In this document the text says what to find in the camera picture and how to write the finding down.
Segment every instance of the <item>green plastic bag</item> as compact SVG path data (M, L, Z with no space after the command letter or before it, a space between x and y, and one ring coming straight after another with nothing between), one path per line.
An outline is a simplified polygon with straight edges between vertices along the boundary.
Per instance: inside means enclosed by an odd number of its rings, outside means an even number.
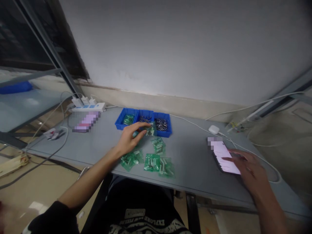
M126 115L123 118L123 124L125 125L131 125L133 124L133 121L134 121L134 115Z
M133 150L132 153L133 153L135 164L142 164L142 163L144 163L143 153L142 153L141 149Z
M146 154L144 171L158 172L160 168L160 156L157 154Z
M156 137L155 139L151 140L155 154L157 155L164 155L166 152L166 144L163 142L161 137Z
M143 153L141 149L135 149L121 157L120 164L128 172L131 171L134 165L144 163Z
M175 168L171 162L171 158L160 158L160 168L158 175L160 177L174 178L175 177Z
M155 122L149 122L150 127L143 127L145 130L147 130L146 132L146 136L157 136L157 129L156 129L156 124Z
M139 132L138 132L138 131L135 131L135 132L132 134L132 137L133 137L133 138L136 138L137 135L139 135Z
M133 153L130 152L122 156L120 159L120 164L123 166L124 169L126 169L126 171L128 172L131 171L133 166L136 164L133 157Z

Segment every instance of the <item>right hand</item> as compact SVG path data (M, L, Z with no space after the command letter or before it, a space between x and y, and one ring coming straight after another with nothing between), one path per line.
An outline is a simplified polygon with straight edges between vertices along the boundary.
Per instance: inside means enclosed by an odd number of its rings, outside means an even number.
M241 173L244 184L255 199L263 201L268 196L274 196L266 170L261 166L256 155L238 149L229 149L228 151L242 156L223 159L231 161L236 165Z
M135 138L133 133L141 127L150 127L149 123L136 122L135 124L129 125L124 128L123 133L119 139L118 144L114 149L118 152L118 157L129 153L139 143L139 141L146 134L146 130L141 131Z

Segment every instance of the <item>blue object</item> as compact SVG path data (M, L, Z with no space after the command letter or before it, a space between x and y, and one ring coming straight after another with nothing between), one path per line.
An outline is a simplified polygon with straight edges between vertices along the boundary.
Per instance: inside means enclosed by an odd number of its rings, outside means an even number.
M28 81L19 82L14 85L8 85L0 88L0 94L11 94L11 93L21 93L27 92L33 89L33 86Z
M150 118L149 120L151 122L154 121L154 111L150 110L139 110L139 114L137 115L137 118L135 122L139 122L141 116L146 116L147 118Z
M163 132L163 131L157 131L157 136L158 137L170 137L170 135L172 134L172 129L171 129L171 121L170 121L170 115L169 114L165 114L165 113L160 113L160 112L154 112L154 119L165 119L167 120L167 131Z
M116 128L119 130L123 130L124 127L127 126L127 125L123 124L123 121L124 121L124 117L128 114L134 115L133 123L135 123L138 113L139 113L139 110L131 109L131 108L123 108L118 119L115 122Z

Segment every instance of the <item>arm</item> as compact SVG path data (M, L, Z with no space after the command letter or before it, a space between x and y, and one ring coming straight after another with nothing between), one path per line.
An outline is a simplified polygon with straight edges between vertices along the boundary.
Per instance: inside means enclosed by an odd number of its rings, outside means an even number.
M238 149L229 151L242 156L224 159L234 162L240 170L244 184L253 196L258 209L261 233L287 234L284 212L271 189L266 170L261 166L257 156Z
M118 144L112 148L100 161L91 167L59 198L59 202L69 208L76 208L87 202L101 184L104 177L111 171L118 159L129 153L146 134L146 130L133 138L132 134L140 127L150 126L148 123L137 122L124 128Z

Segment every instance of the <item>white power strip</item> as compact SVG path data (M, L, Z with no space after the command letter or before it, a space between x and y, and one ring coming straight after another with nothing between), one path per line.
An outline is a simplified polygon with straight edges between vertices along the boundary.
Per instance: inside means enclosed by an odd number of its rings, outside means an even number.
M85 105L83 107L75 107L72 109L72 111L100 111L100 112L104 112L104 111L106 111L105 107L106 107L106 103L100 102L100 103L97 103L96 105Z

